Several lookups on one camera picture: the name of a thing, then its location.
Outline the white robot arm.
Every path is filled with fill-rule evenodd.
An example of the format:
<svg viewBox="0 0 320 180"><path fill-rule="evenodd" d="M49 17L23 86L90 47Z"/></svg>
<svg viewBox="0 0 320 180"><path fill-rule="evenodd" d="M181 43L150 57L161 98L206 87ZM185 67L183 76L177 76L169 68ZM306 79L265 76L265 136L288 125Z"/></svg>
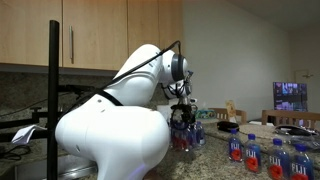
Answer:
<svg viewBox="0 0 320 180"><path fill-rule="evenodd" d="M142 180L170 141L166 118L146 105L159 83L178 86L186 77L185 57L144 44L110 84L62 115L55 138L68 153L94 161L97 180Z"/></svg>

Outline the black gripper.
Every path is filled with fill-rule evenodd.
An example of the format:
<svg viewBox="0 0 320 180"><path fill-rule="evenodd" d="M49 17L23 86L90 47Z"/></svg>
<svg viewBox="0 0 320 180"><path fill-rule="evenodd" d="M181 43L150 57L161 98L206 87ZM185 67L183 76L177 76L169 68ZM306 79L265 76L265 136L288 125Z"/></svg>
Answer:
<svg viewBox="0 0 320 180"><path fill-rule="evenodd" d="M176 104L171 107L171 119L174 121L191 121L193 118L192 108L186 104Z"/></svg>

